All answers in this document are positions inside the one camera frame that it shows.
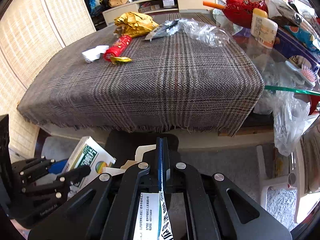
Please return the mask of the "torn white carton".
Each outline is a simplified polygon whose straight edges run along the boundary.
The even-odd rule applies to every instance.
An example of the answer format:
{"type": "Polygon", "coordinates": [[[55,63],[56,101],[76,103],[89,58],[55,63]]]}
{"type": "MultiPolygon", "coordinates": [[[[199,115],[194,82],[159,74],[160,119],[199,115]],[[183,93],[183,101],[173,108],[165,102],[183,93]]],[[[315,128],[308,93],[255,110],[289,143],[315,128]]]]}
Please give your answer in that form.
{"type": "Polygon", "coordinates": [[[167,140],[159,138],[155,165],[141,161],[122,174],[101,239],[173,239],[165,202],[165,186],[170,179],[167,140]]]}

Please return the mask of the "blue cookie tin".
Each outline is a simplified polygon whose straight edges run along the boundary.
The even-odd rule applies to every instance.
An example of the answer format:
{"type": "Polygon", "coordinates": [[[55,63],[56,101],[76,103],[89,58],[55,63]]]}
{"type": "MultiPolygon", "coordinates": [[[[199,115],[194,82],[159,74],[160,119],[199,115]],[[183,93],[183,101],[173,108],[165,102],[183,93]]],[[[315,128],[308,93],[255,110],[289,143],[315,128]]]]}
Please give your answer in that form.
{"type": "Polygon", "coordinates": [[[319,54],[308,50],[285,29],[278,28],[273,47],[285,58],[292,59],[297,65],[305,64],[316,74],[319,72],[319,54]]]}

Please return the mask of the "yellow envelope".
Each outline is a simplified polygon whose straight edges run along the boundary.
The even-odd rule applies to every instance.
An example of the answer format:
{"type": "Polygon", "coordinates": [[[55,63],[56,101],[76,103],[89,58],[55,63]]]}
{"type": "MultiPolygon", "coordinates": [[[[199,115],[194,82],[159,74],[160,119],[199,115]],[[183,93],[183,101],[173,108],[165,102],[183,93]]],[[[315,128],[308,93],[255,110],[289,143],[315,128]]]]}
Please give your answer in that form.
{"type": "Polygon", "coordinates": [[[145,36],[159,26],[153,18],[139,12],[126,12],[114,20],[118,37],[127,35],[131,38],[145,36]]]}

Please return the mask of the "hanging clear plastic bag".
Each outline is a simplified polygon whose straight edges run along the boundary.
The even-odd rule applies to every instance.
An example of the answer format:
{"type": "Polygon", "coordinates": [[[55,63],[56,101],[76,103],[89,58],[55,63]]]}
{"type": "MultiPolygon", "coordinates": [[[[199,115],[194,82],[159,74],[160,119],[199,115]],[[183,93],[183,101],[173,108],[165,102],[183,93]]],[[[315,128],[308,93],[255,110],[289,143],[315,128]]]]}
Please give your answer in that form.
{"type": "Polygon", "coordinates": [[[306,94],[264,90],[254,113],[272,114],[274,145],[281,155],[289,156],[303,134],[311,102],[306,94]]]}

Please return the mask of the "blue snack bag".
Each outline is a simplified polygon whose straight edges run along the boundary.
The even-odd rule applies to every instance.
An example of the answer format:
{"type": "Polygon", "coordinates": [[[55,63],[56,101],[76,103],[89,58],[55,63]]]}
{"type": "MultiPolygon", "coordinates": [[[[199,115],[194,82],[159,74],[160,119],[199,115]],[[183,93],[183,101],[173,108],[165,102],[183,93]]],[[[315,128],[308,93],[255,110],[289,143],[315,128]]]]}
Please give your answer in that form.
{"type": "Polygon", "coordinates": [[[290,25],[285,25],[284,28],[294,38],[296,38],[305,48],[307,48],[311,52],[319,52],[318,40],[311,33],[300,27],[294,27],[290,25]]]}

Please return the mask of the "green white foil pouch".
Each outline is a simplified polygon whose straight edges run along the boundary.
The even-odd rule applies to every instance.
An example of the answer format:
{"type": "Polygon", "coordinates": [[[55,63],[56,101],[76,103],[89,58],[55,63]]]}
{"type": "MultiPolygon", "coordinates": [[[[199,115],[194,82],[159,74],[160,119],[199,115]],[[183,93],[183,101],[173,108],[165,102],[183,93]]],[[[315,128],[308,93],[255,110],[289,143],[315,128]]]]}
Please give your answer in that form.
{"type": "Polygon", "coordinates": [[[165,21],[158,27],[149,32],[144,38],[145,41],[152,41],[156,38],[172,36],[179,32],[179,19],[173,21],[165,21]]]}

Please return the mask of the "bamboo folding screen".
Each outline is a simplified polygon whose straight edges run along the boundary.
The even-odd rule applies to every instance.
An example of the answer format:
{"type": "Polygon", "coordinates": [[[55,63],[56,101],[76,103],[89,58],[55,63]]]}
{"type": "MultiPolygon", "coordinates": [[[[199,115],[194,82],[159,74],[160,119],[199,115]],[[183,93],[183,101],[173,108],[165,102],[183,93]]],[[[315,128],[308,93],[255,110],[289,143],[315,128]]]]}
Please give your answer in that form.
{"type": "Polygon", "coordinates": [[[1,114],[9,115],[12,161],[32,158],[39,127],[17,110],[35,77],[61,49],[95,32],[85,0],[10,0],[1,16],[1,114]]]}

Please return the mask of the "white tissue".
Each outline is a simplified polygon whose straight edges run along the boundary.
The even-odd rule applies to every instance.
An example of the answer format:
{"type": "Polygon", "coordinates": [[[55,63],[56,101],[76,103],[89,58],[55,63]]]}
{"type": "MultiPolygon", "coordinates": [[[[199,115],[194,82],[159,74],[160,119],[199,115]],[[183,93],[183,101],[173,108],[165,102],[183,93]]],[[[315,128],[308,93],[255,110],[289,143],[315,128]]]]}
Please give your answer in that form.
{"type": "Polygon", "coordinates": [[[100,55],[104,54],[108,48],[108,45],[96,46],[95,48],[82,52],[82,57],[87,63],[91,63],[97,59],[100,59],[100,55]]]}

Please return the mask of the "green white medicine box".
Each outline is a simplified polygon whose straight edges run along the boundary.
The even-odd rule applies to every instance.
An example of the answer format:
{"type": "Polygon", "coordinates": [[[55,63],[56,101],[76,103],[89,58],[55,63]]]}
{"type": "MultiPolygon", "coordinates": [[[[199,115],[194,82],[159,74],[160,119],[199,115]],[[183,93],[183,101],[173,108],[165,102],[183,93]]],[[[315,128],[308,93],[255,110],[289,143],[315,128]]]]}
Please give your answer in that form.
{"type": "Polygon", "coordinates": [[[68,193],[68,199],[73,197],[82,188],[103,172],[103,168],[112,167],[116,163],[116,158],[102,148],[92,137],[82,137],[76,148],[69,157],[62,173],[69,172],[81,166],[88,165],[91,172],[80,182],[74,183],[68,193]]]}

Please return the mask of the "small gold foil wrapper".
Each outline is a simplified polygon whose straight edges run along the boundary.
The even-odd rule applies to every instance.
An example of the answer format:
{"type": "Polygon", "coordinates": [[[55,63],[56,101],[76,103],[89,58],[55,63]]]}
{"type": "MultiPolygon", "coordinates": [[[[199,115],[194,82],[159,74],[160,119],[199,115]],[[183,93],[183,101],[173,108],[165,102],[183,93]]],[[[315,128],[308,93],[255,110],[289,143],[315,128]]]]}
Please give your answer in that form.
{"type": "Polygon", "coordinates": [[[110,57],[110,61],[113,64],[122,64],[122,63],[129,63],[132,61],[129,57],[110,57]]]}

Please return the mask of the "white capped orange bottle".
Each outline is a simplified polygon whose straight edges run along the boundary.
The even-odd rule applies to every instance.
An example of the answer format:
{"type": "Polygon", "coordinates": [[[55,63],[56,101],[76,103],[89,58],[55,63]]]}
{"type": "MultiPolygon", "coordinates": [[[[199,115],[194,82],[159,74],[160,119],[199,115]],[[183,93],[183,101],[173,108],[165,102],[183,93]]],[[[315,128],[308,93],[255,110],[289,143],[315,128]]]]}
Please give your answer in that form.
{"type": "Polygon", "coordinates": [[[265,48],[272,49],[276,34],[278,30],[278,25],[276,22],[269,18],[263,18],[258,34],[258,42],[265,48]]]}

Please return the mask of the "pink hairbrush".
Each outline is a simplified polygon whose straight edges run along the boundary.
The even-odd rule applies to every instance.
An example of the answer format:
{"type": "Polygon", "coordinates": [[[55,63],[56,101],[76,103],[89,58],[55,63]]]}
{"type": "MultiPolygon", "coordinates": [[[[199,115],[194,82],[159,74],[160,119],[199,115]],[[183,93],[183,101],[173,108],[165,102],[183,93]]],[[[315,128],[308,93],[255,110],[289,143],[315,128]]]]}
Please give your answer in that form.
{"type": "Polygon", "coordinates": [[[302,64],[301,68],[296,67],[290,61],[285,61],[285,65],[289,67],[294,73],[298,74],[306,83],[315,87],[317,82],[317,75],[305,64],[302,64]]]}

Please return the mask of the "red Skittles candy tube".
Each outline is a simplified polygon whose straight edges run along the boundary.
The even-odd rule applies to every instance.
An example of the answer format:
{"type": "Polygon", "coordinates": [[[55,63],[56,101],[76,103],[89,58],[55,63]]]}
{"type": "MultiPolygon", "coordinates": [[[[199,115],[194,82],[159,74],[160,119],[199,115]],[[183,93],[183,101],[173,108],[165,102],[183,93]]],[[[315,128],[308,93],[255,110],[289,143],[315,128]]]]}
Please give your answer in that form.
{"type": "Polygon", "coordinates": [[[129,46],[132,41],[132,37],[129,35],[123,35],[119,37],[110,48],[108,48],[104,53],[104,59],[106,61],[111,61],[112,57],[119,57],[122,52],[129,46]]]}

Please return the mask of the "beige grey TV cabinet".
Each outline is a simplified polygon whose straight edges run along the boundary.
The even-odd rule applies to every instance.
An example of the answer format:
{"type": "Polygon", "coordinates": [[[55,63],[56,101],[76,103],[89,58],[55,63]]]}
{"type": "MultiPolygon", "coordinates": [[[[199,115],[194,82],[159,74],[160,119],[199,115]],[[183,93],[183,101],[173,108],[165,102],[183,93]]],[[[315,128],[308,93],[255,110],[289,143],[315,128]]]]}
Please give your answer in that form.
{"type": "Polygon", "coordinates": [[[143,14],[156,14],[162,12],[204,12],[212,8],[203,5],[203,2],[218,3],[218,0],[137,0],[127,2],[103,12],[107,25],[114,24],[114,19],[126,12],[140,12],[143,14]]]}

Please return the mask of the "clear plastic bag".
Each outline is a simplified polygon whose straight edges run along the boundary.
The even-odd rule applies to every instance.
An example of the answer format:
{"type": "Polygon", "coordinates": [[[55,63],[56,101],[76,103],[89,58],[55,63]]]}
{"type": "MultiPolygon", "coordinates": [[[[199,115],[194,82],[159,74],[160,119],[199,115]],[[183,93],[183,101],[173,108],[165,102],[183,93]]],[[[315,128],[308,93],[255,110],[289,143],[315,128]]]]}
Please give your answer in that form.
{"type": "Polygon", "coordinates": [[[303,134],[311,102],[306,94],[264,90],[254,113],[272,114],[274,145],[281,155],[289,156],[303,134]]]}
{"type": "Polygon", "coordinates": [[[178,28],[189,38],[198,40],[210,47],[218,48],[229,44],[228,34],[223,29],[210,24],[181,18],[178,20],[178,28]]]}

